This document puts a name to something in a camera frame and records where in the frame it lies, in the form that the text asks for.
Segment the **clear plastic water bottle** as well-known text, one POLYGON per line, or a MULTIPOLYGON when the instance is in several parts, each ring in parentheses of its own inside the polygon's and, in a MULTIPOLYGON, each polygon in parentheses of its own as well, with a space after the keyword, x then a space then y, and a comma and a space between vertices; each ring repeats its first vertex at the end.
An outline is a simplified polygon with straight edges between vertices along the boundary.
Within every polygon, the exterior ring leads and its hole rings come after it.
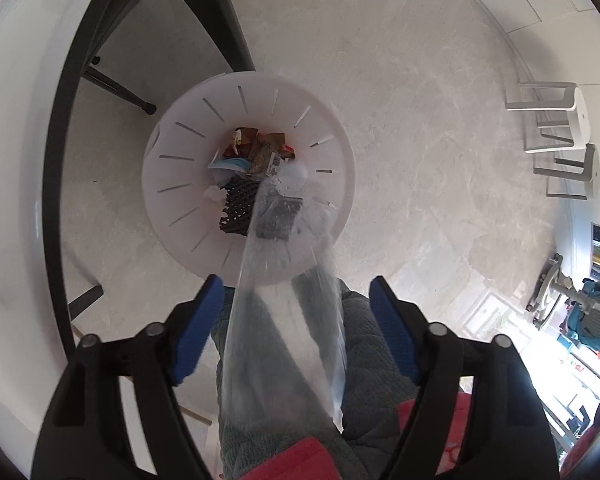
POLYGON ((240 429, 338 422, 347 358, 332 265, 336 215, 296 162, 260 184, 222 356, 221 411, 240 429))

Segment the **white step stool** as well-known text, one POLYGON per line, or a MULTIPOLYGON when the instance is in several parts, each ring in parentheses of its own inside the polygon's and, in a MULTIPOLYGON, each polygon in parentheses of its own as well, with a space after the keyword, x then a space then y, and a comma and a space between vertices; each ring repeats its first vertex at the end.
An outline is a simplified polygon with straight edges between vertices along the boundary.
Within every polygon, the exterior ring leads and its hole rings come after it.
POLYGON ((551 99, 534 101, 506 102, 508 112, 533 114, 535 136, 539 142, 524 142, 527 154, 559 151, 580 151, 586 148, 591 139, 590 118, 584 94, 574 82, 526 81, 519 84, 521 89, 530 89, 537 96, 547 90, 551 99))

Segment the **brown snack wrapper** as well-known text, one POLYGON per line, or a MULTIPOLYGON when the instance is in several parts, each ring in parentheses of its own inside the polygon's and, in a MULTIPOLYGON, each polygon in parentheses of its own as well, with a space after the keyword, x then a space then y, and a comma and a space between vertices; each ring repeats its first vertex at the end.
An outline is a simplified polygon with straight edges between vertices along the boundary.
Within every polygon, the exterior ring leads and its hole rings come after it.
POLYGON ((296 152, 287 143, 283 132, 261 132, 258 128, 239 127, 234 130, 223 157, 234 160, 250 176, 274 174, 281 162, 292 162, 296 152))

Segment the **white drawer cabinet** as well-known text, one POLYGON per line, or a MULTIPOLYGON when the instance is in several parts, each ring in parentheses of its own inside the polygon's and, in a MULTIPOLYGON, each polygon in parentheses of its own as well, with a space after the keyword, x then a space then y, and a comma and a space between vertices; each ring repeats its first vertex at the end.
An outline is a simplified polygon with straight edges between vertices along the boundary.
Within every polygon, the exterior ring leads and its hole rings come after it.
POLYGON ((520 54, 536 65, 600 62, 593 0, 479 0, 520 54))

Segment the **black foam mesh sleeve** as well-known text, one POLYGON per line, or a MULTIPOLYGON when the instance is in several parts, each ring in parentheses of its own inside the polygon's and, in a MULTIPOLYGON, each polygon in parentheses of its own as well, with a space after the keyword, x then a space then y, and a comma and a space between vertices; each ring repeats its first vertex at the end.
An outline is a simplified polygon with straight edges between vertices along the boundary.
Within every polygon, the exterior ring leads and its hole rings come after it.
POLYGON ((258 195, 260 182, 244 177, 234 177, 222 190, 226 192, 225 205, 219 228, 227 234, 247 236, 258 195))

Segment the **person's grey quilted leg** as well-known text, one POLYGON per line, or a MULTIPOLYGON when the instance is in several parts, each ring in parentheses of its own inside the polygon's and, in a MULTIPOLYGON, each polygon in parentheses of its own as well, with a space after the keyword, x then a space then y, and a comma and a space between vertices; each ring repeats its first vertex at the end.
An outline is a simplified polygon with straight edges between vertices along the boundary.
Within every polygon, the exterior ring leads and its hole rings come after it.
POLYGON ((211 337, 223 474, 376 479, 417 396, 368 299, 323 269, 265 290, 224 290, 211 337))

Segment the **blue sky printed paper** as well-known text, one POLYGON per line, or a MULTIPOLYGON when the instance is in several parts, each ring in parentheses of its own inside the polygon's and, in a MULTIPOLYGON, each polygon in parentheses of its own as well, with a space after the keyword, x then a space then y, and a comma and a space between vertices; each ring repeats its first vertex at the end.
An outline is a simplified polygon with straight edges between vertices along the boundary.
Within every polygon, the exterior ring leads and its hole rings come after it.
POLYGON ((226 185, 234 177, 242 177, 250 173, 251 162, 247 159, 216 158, 208 165, 214 183, 219 187, 226 185))

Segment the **white slotted trash bin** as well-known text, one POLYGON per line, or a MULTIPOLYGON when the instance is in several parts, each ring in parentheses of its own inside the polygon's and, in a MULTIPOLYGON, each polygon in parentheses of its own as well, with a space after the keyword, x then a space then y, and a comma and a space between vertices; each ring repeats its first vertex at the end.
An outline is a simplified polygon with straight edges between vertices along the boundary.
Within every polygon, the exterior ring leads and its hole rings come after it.
POLYGON ((144 154, 142 188, 159 242, 183 268, 238 280, 259 184, 317 202, 337 237, 352 208, 351 144, 335 113, 298 84, 256 72, 210 78, 162 115, 144 154))

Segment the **dark grey chair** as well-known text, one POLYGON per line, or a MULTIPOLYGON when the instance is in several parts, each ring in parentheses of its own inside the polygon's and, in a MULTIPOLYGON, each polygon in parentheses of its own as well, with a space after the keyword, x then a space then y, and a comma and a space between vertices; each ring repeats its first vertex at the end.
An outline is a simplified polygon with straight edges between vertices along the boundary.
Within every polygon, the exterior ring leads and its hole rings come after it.
POLYGON ((76 348, 64 270, 101 287, 92 320, 116 334, 189 298, 196 278, 158 242, 140 173, 149 106, 226 65, 253 66, 230 0, 92 0, 69 49, 44 157, 42 227, 55 321, 76 348))

